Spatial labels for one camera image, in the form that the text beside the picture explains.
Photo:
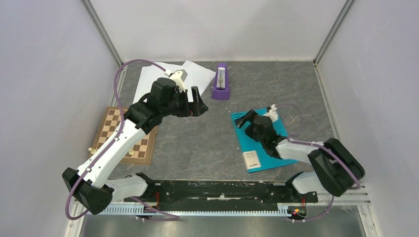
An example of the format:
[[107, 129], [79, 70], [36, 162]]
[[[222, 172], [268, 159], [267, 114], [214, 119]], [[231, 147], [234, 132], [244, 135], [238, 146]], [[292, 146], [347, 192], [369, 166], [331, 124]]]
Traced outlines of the white paper sheets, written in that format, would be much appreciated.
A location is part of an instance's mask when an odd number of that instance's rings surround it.
[[202, 96], [203, 92], [215, 77], [215, 71], [207, 69], [189, 60], [185, 61], [182, 67], [188, 74], [184, 80], [184, 85], [185, 88], [188, 89], [188, 101], [192, 102], [193, 95], [191, 87], [197, 86], [199, 94]]

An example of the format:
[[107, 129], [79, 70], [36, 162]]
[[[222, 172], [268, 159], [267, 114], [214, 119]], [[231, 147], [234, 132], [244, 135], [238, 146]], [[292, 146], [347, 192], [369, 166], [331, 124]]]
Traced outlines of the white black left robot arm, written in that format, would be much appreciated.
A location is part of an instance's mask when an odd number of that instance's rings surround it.
[[109, 179], [109, 176], [129, 150], [160, 125], [164, 117], [198, 117], [208, 111], [199, 88], [191, 87], [193, 100], [190, 102], [188, 91], [181, 88], [181, 83], [181, 79], [169, 78], [154, 81], [151, 91], [129, 106], [114, 133], [96, 153], [77, 169], [67, 168], [63, 172], [70, 198], [75, 198], [93, 215], [105, 210], [113, 201], [154, 198], [155, 188], [145, 176], [123, 179]]

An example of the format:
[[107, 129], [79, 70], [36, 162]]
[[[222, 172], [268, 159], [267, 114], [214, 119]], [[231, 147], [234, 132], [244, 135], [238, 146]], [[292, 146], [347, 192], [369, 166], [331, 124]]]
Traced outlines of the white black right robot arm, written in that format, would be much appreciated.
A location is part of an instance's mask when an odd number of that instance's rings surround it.
[[276, 131], [274, 124], [278, 120], [278, 112], [270, 106], [264, 114], [249, 110], [233, 122], [236, 128], [243, 129], [246, 136], [259, 143], [269, 157], [311, 165], [311, 172], [301, 172], [287, 180], [285, 194], [289, 200], [299, 201], [307, 193], [320, 191], [340, 197], [347, 190], [361, 187], [365, 170], [340, 140], [296, 140]]

